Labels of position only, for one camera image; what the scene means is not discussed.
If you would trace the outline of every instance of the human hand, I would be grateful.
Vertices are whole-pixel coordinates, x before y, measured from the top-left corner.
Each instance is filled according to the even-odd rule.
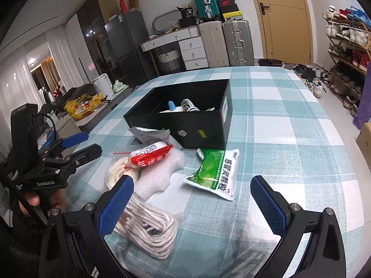
[[[37,207],[38,205],[40,205],[40,197],[38,196],[36,192],[26,191],[25,199],[32,207]],[[58,189],[56,192],[54,192],[50,196],[49,200],[52,205],[52,208],[48,211],[48,215],[50,214],[51,210],[53,210],[54,208],[59,208],[61,210],[64,210],[66,207],[66,199],[64,198],[64,189]],[[19,202],[19,207],[24,215],[30,216],[28,211],[21,204],[21,202]]]

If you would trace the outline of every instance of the teal suitcase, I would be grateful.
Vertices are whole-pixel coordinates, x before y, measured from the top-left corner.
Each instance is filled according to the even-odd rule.
[[[220,10],[217,0],[194,0],[194,2],[201,18],[220,20]]]

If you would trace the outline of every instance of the white curtain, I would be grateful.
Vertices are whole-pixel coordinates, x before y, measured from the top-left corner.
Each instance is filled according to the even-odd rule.
[[[67,43],[64,26],[58,26],[46,33],[51,56],[61,80],[68,91],[70,88],[80,87],[86,82],[80,75],[74,57]]]
[[[10,136],[10,114],[26,103],[42,106],[40,93],[26,60],[24,47],[20,47],[0,64],[0,152],[7,156]]]

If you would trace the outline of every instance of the ceiling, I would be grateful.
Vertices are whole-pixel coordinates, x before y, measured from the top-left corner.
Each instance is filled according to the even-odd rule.
[[[24,43],[65,24],[86,0],[28,0],[0,45],[0,61]]]
[[[26,54],[27,64],[31,67],[32,64],[38,64],[39,61],[43,60],[48,55],[50,55],[49,45],[48,43],[44,43]]]

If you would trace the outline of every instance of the checkered tablecloth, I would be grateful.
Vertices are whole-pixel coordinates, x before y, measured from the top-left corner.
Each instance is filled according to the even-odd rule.
[[[230,79],[233,116],[227,149],[241,150],[233,202],[193,188],[184,205],[176,245],[163,261],[149,257],[116,233],[106,237],[118,260],[140,277],[253,277],[273,251],[272,234],[250,194],[250,181],[262,175],[289,203],[305,210],[331,207],[343,236],[346,268],[361,247],[364,217],[354,170],[333,123],[316,98],[292,72],[274,67],[232,67],[189,71],[147,82],[117,106],[90,133],[103,155],[70,177],[70,209],[95,202],[117,144],[132,141],[123,115],[153,87],[209,79]],[[184,150],[181,174],[199,167],[195,151]],[[308,235],[290,265],[294,273]]]

